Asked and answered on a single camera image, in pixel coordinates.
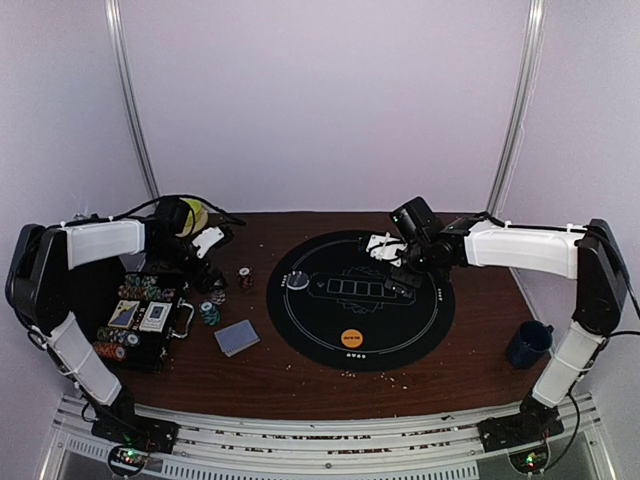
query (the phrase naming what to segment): wooden table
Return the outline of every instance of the wooden table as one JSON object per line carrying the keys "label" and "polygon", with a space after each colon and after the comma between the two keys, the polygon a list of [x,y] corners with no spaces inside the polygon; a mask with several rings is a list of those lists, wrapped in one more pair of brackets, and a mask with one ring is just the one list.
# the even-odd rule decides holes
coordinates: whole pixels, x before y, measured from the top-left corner
{"label": "wooden table", "polygon": [[[452,273],[456,317],[449,335],[422,360],[398,370],[345,375],[308,360],[278,334],[267,312],[266,287],[276,263],[313,236],[347,229],[392,230],[383,213],[243,215],[247,226],[211,254],[229,280],[221,327],[248,318],[260,343],[231,358],[199,315],[187,340],[171,345],[160,374],[116,372],[142,404],[196,413],[277,419],[361,419],[421,415],[501,405],[522,399],[545,362],[512,368],[504,350],[531,314],[505,268]],[[446,221],[451,215],[444,215]],[[242,290],[236,272],[253,269]],[[194,296],[197,305],[203,297]]]}

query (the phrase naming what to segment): white panel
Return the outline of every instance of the white panel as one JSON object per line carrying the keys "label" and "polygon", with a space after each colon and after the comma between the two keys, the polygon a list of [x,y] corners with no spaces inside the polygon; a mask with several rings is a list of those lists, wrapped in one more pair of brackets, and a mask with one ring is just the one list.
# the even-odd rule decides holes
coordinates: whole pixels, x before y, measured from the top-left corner
{"label": "white panel", "polygon": [[[503,217],[527,223],[610,222],[640,289],[640,3],[550,2],[539,76]],[[571,282],[522,272],[543,322],[566,326]],[[628,306],[622,327],[640,329]],[[620,478],[640,471],[640,348],[612,339],[583,388],[594,392]]]}
{"label": "white panel", "polygon": [[[145,198],[102,0],[0,3],[0,278],[20,228]],[[0,302],[0,477],[33,478],[66,381]]]}
{"label": "white panel", "polygon": [[484,208],[526,0],[122,2],[164,192],[235,211]]}

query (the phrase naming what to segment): metal handle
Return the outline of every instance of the metal handle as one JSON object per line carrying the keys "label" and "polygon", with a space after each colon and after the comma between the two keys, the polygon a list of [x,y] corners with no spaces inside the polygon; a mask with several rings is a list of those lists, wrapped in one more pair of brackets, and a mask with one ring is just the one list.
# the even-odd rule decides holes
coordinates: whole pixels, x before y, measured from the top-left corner
{"label": "metal handle", "polygon": [[189,332],[191,331],[191,322],[193,321],[193,317],[196,314],[196,309],[190,303],[185,302],[184,300],[180,300],[178,302],[178,308],[187,307],[191,310],[189,314],[189,318],[187,320],[187,326],[184,329],[184,333],[178,333],[175,330],[171,331],[171,338],[179,338],[180,340],[184,340],[189,336]]}

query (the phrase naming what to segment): robotic arm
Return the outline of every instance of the robotic arm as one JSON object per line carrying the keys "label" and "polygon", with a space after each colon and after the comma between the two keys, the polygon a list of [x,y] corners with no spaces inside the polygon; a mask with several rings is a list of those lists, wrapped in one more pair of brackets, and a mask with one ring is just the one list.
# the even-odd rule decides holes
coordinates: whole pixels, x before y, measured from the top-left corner
{"label": "robotic arm", "polygon": [[156,451],[170,452],[177,425],[135,415],[133,396],[102,363],[78,324],[69,277],[83,265],[147,252],[180,269],[201,292],[225,287],[221,272],[211,267],[205,254],[214,244],[229,240],[232,232],[216,227],[193,242],[177,238],[188,209],[172,197],[160,200],[155,213],[141,219],[94,217],[47,228],[27,225],[18,239],[5,287],[29,339],[49,353],[62,375],[94,406],[94,435],[143,451],[152,445]]}
{"label": "robotic arm", "polygon": [[485,213],[445,226],[420,197],[391,213],[391,219],[402,240],[374,235],[367,251],[392,263],[386,286],[400,294],[419,287],[425,273],[448,275],[454,266],[524,268],[577,280],[573,321],[522,402],[521,414],[480,425],[487,451],[515,446],[514,436],[519,443],[538,440],[541,432],[558,427],[557,405],[618,326],[627,295],[626,267],[607,223],[518,226]]}

